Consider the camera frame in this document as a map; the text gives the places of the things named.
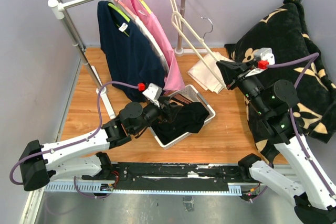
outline cushion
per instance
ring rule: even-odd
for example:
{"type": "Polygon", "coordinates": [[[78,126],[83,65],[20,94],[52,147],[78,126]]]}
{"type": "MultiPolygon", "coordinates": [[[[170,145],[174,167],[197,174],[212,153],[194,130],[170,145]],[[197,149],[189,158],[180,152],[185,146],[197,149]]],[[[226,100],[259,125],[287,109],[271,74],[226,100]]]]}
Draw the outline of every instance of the cushion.
{"type": "MultiPolygon", "coordinates": [[[[272,48],[276,64],[300,59],[318,52],[319,48],[309,38],[304,10],[296,0],[284,0],[283,5],[259,21],[236,44],[226,44],[230,59],[246,62],[262,48],[272,48]]],[[[307,62],[294,66],[268,69],[257,77],[264,87],[276,80],[294,83],[307,62]]],[[[300,103],[293,108],[293,115],[305,135],[327,143],[336,131],[336,86],[326,74],[322,57],[318,57],[303,75],[297,87],[300,103]]],[[[279,153],[260,130],[259,116],[245,101],[247,120],[257,149],[270,162],[279,153]]]]}

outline white plastic basket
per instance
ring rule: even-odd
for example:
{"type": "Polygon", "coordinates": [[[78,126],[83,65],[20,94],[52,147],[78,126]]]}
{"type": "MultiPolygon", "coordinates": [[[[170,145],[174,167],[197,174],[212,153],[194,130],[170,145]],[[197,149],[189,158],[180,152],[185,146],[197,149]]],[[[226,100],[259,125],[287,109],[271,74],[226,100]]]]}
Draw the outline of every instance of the white plastic basket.
{"type": "MultiPolygon", "coordinates": [[[[216,112],[211,108],[211,106],[207,103],[207,101],[204,99],[204,97],[195,89],[195,87],[193,85],[187,85],[187,86],[185,86],[185,88],[183,90],[176,91],[176,92],[170,94],[169,96],[173,97],[176,94],[184,95],[188,99],[192,100],[193,102],[201,102],[205,106],[205,108],[209,112],[209,116],[205,119],[203,126],[206,126],[212,120],[212,118],[215,117],[216,112]]],[[[185,139],[187,136],[190,136],[192,134],[192,133],[186,132],[183,135],[181,135],[178,138],[171,141],[170,143],[164,145],[160,141],[159,137],[156,135],[154,130],[151,127],[149,129],[151,130],[153,136],[155,137],[155,139],[157,140],[159,145],[162,148],[164,148],[165,150],[172,147],[173,145],[177,144],[182,139],[185,139]]]]}

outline white end cap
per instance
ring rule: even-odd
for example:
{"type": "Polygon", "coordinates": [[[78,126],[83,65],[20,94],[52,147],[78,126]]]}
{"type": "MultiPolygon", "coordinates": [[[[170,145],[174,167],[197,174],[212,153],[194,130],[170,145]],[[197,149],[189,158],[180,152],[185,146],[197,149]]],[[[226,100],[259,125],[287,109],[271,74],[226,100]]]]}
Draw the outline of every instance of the white end cap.
{"type": "Polygon", "coordinates": [[[57,0],[48,0],[48,6],[51,8],[57,19],[63,19],[64,13],[59,10],[59,2],[57,0]]]}

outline dark blue sweater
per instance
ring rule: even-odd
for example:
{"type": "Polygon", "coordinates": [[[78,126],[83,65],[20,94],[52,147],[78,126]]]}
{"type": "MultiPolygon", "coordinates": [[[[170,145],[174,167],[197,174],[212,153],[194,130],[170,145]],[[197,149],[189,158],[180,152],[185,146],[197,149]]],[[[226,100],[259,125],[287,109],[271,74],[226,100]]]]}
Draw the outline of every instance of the dark blue sweater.
{"type": "MultiPolygon", "coordinates": [[[[131,20],[126,21],[108,1],[98,3],[100,48],[106,55],[113,81],[131,85],[154,83],[164,87],[164,69],[153,52],[149,41],[131,20]],[[119,27],[128,25],[122,32],[119,27]]],[[[136,89],[114,85],[125,92],[133,102],[144,102],[142,93],[136,89]]]]}

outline wooden floor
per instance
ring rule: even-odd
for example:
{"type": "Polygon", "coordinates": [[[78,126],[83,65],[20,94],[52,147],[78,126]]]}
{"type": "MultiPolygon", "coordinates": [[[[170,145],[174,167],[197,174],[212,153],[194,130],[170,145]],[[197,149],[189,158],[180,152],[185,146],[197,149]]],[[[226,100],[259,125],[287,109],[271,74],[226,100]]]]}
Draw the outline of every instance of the wooden floor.
{"type": "MultiPolygon", "coordinates": [[[[223,48],[214,51],[226,55],[223,48]]],[[[104,53],[99,48],[89,48],[86,56],[97,69],[101,81],[103,83],[110,81],[111,76],[104,53]]],[[[147,130],[139,139],[133,138],[130,143],[106,151],[111,161],[223,164],[237,163],[250,153],[258,154],[247,125],[244,99],[240,91],[223,90],[219,94],[205,91],[186,73],[198,58],[195,55],[188,55],[178,57],[177,61],[185,84],[194,85],[204,96],[215,110],[215,118],[198,134],[187,137],[168,150],[162,149],[147,130]]],[[[96,86],[82,66],[62,140],[85,134],[98,126],[96,95],[96,86]]],[[[109,87],[108,96],[116,114],[130,102],[121,90],[112,86],[109,87]]],[[[102,102],[101,108],[103,122],[106,123],[109,117],[102,102]]],[[[275,163],[287,162],[279,155],[275,163]]]]}

